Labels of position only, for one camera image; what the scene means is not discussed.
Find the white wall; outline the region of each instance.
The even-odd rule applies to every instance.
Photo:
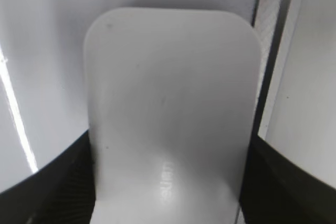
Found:
[[[0,191],[41,169],[88,128],[82,42],[91,23],[119,6],[224,9],[250,21],[255,0],[0,0],[0,46],[26,140],[0,83]]]
[[[303,0],[266,141],[336,188],[336,0]]]

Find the white plastic piece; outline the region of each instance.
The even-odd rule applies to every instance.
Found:
[[[260,43],[219,11],[122,8],[85,41],[91,223],[233,223]]]

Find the curved white surface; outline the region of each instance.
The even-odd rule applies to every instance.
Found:
[[[233,223],[260,43],[226,12],[123,8],[85,42],[91,223]]]
[[[15,123],[15,102],[10,106],[7,95],[11,88],[0,81],[0,192],[36,170],[28,162],[29,149],[41,169],[88,128],[82,45],[99,15],[120,6],[171,6],[224,9],[250,21],[254,2],[0,0],[0,47],[7,69],[2,76],[9,76],[19,108]]]
[[[336,4],[302,0],[266,141],[336,188]]]

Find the white plastic surface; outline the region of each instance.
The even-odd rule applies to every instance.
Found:
[[[226,12],[123,8],[85,42],[91,223],[233,223],[260,43]]]
[[[302,0],[266,141],[336,188],[336,0]]]

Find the black rubber edge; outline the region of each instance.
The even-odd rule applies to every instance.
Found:
[[[38,173],[0,194],[0,223],[90,223],[94,186],[86,131]]]
[[[336,223],[336,190],[254,134],[239,199],[247,224]]]

